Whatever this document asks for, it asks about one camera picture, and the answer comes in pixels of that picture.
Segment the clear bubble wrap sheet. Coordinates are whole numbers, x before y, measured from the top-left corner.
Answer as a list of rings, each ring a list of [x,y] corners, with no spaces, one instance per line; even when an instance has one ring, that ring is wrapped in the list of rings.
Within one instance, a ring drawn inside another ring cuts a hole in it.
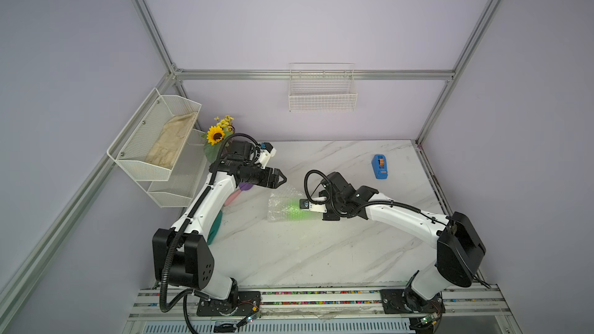
[[[306,199],[305,194],[288,184],[272,190],[269,196],[268,222],[321,221],[321,213],[300,208],[301,199]]]

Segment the green plastic wine glass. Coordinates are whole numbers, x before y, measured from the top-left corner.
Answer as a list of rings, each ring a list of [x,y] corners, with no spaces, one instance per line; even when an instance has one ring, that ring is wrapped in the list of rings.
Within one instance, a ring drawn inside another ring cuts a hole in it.
[[[322,214],[299,209],[299,199],[287,202],[283,208],[284,221],[321,221]]]

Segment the blue tape dispenser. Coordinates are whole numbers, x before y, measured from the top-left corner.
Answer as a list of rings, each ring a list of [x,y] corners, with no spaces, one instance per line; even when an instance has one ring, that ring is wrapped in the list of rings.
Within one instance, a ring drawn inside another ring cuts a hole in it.
[[[388,164],[387,159],[384,155],[375,155],[372,159],[371,165],[376,179],[388,178]]]

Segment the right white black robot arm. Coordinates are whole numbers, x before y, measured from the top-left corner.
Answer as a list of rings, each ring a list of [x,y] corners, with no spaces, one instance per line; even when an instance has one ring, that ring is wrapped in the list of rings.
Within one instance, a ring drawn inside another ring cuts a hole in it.
[[[433,262],[415,272],[402,290],[406,310],[420,312],[448,287],[468,288],[473,284],[487,249],[467,215],[421,210],[369,186],[355,189],[338,172],[328,176],[317,170],[312,173],[321,177],[322,190],[317,197],[306,190],[306,202],[311,210],[323,210],[325,219],[360,217],[387,224],[436,251]]]

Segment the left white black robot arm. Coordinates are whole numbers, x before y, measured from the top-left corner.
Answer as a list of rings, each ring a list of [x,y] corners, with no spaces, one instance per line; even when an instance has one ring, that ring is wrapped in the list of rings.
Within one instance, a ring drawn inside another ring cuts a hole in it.
[[[224,203],[239,185],[277,189],[287,182],[280,169],[268,166],[275,153],[271,143],[258,143],[246,134],[224,139],[204,186],[185,213],[171,227],[156,231],[153,262],[163,312],[198,292],[236,304],[237,283],[217,270],[207,239]]]

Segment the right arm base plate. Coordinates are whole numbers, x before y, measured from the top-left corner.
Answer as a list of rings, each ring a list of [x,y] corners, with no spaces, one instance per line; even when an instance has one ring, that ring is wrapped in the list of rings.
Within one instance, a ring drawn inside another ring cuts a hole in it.
[[[440,293],[431,300],[424,300],[413,291],[406,289],[382,289],[380,296],[385,314],[436,313],[441,315],[444,311]]]

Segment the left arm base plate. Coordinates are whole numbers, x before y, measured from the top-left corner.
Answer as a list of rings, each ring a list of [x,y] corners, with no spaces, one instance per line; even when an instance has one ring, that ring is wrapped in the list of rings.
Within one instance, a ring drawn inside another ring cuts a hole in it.
[[[232,292],[226,300],[199,300],[196,315],[199,317],[244,317],[256,312],[261,305],[261,292]]]

